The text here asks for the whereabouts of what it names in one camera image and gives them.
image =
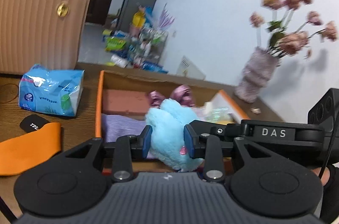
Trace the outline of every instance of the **blue tissue package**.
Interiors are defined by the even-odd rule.
[[[84,70],[48,70],[35,64],[19,84],[19,106],[29,111],[75,116]]]

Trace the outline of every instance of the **wood grain surface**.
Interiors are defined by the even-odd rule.
[[[77,116],[75,118],[59,117],[52,115],[39,114],[43,118],[51,122],[60,122],[63,127],[63,149],[67,150],[74,147],[92,137],[94,137],[95,128],[95,109],[98,88],[99,73],[102,69],[111,70],[118,73],[125,73],[131,76],[146,76],[155,79],[166,80],[169,77],[172,81],[178,81],[182,84],[197,85],[200,87],[209,87],[216,89],[224,89],[227,94],[244,110],[244,112],[252,119],[264,121],[282,121],[269,107],[261,100],[254,104],[247,104],[234,96],[234,87],[210,83],[206,81],[192,80],[183,77],[174,77],[164,74],[139,71],[135,69],[121,69],[119,67],[108,67],[104,65],[94,65],[78,63],[76,69],[85,70],[83,86],[84,90],[79,103]],[[28,115],[32,114],[18,107],[17,87],[20,77],[0,74],[0,142],[13,137],[23,135],[25,132],[19,127],[20,122]],[[251,112],[252,107],[261,109],[261,114],[255,115]],[[158,170],[166,171],[168,168],[162,163],[152,163],[151,168],[156,166]],[[138,166],[139,170],[147,170],[147,163]],[[13,195],[13,185],[17,176],[0,177],[0,196],[10,207],[16,216],[21,215],[21,211]],[[0,213],[0,224],[7,224],[8,221]]]

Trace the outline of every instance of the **suitcase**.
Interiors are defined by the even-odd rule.
[[[74,69],[89,0],[0,0],[0,73]]]

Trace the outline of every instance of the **pink satin bow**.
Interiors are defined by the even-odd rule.
[[[171,93],[170,99],[176,100],[182,106],[195,106],[192,90],[188,85],[180,85]],[[162,95],[158,91],[152,91],[149,94],[150,106],[159,108],[162,101],[166,99],[164,95]]]

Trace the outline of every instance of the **blue plush toy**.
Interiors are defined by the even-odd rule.
[[[197,115],[189,107],[167,99],[160,108],[151,108],[146,115],[146,123],[152,126],[150,153],[167,166],[180,171],[193,171],[203,159],[192,159],[184,148],[184,126]]]

